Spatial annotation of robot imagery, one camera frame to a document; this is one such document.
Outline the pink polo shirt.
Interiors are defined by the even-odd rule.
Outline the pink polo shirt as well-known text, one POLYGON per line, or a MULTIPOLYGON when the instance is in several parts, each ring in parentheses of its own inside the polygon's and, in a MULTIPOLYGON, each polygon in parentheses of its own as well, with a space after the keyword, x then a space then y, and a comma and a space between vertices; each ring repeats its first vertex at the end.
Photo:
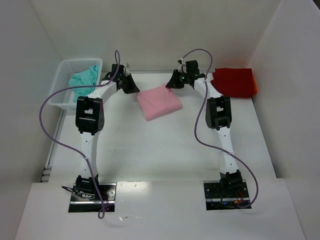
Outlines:
POLYGON ((181 110, 183 105, 165 84, 135 95, 146 121, 181 110))

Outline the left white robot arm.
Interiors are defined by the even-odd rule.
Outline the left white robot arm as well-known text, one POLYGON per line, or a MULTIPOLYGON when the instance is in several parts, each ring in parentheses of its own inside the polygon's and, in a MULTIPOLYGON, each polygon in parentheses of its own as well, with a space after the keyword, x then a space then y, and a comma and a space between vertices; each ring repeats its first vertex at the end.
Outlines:
POLYGON ((80 133, 81 153, 85 165, 75 181, 76 193, 99 197, 99 174, 97 169, 97 147, 100 132, 105 125, 104 104, 119 90, 135 94, 140 90, 135 84, 129 65, 113 64, 111 72, 102 79, 101 86, 88 96, 80 96, 76 102, 75 125, 80 133))

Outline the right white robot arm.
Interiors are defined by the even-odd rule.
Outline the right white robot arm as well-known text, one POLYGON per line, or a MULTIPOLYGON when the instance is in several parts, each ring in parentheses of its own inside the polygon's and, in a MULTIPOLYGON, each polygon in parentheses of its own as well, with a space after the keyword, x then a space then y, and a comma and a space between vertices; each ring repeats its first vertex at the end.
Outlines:
POLYGON ((219 163, 221 198, 237 191, 242 185, 243 178, 234 157, 231 141, 232 110, 231 100, 219 93, 200 73, 198 62, 178 60, 179 68, 173 71, 172 77, 166 84, 168 89, 183 89, 190 85, 199 92, 204 99, 201 110, 205 110, 207 127, 217 134, 221 146, 218 149, 223 153, 219 163))

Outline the teal t shirt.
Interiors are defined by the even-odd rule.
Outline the teal t shirt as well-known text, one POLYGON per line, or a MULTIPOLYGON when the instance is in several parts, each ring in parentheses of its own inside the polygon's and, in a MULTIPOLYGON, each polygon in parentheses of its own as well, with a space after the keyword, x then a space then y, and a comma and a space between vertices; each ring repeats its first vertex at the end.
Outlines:
POLYGON ((95 90, 95 86, 99 84, 99 73, 100 66, 93 65, 88 70, 72 75, 71 79, 68 82, 70 87, 87 86, 72 89, 74 91, 74 103, 77 102, 78 97, 88 96, 95 90))

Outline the red folded t shirt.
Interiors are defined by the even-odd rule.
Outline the red folded t shirt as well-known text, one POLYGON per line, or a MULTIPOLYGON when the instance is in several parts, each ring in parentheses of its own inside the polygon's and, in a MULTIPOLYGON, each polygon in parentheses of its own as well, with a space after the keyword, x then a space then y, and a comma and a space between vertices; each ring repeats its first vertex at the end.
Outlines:
POLYGON ((251 68, 216 68, 212 77, 212 86, 224 96, 251 99, 258 93, 251 68))

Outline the white plastic basket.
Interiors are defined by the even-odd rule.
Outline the white plastic basket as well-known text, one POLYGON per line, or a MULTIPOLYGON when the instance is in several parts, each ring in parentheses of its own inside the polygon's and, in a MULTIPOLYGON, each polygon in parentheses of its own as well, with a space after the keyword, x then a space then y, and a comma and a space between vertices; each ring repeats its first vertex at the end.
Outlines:
MULTIPOLYGON (((55 73, 49 95, 58 90, 69 87, 69 80, 74 74, 87 71, 92 66, 99 66, 97 79, 100 81, 103 60, 100 58, 71 58, 63 60, 55 73)), ((73 89, 65 90, 55 94, 48 100, 50 106, 56 106, 62 110, 76 110, 75 91, 73 89)))

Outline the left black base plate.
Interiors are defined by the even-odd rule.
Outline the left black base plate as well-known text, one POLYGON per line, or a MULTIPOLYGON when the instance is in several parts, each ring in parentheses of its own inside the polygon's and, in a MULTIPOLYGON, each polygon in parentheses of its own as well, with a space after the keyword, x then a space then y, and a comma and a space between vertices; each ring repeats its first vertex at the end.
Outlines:
MULTIPOLYGON (((116 200, 116 183, 102 183, 98 186, 101 193, 106 212, 115 211, 116 200)), ((76 190, 74 184, 73 189, 70 187, 68 191, 71 192, 69 201, 69 213, 98 213, 101 208, 101 201, 97 193, 89 193, 88 191, 76 190)))

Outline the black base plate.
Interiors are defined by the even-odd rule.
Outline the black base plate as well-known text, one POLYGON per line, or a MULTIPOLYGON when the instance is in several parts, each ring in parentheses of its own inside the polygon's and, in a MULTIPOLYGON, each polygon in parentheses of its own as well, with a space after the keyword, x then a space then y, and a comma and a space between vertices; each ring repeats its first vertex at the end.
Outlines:
POLYGON ((251 203, 245 180, 235 189, 226 190, 219 181, 205 181, 203 187, 207 211, 236 210, 251 203))
MULTIPOLYGON (((116 183, 102 183, 98 186, 101 193, 106 212, 115 211, 116 200, 116 183)), ((69 201, 69 213, 98 213, 101 208, 101 201, 97 193, 89 193, 88 191, 76 190, 74 184, 73 189, 70 187, 68 191, 71 192, 69 201)))

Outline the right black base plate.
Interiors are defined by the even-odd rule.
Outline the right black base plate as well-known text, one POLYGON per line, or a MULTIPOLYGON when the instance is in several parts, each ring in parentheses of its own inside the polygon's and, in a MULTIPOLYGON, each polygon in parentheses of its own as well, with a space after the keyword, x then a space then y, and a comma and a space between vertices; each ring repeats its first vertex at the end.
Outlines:
POLYGON ((245 180, 235 189, 226 190, 219 181, 205 181, 203 187, 207 211, 236 210, 251 203, 245 180))

